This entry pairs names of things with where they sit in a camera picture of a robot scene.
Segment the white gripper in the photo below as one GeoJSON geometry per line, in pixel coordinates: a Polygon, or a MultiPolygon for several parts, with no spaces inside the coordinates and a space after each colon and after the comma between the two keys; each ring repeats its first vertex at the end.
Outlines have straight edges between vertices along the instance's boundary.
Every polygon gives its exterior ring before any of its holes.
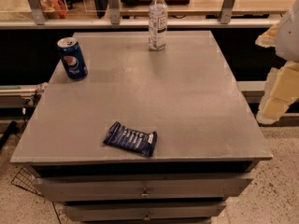
{"type": "Polygon", "coordinates": [[[281,68],[271,68],[265,81],[264,95],[256,119],[261,124],[279,121],[290,105],[299,99],[299,0],[255,40],[263,48],[276,47],[276,55],[286,61],[281,68]]]}

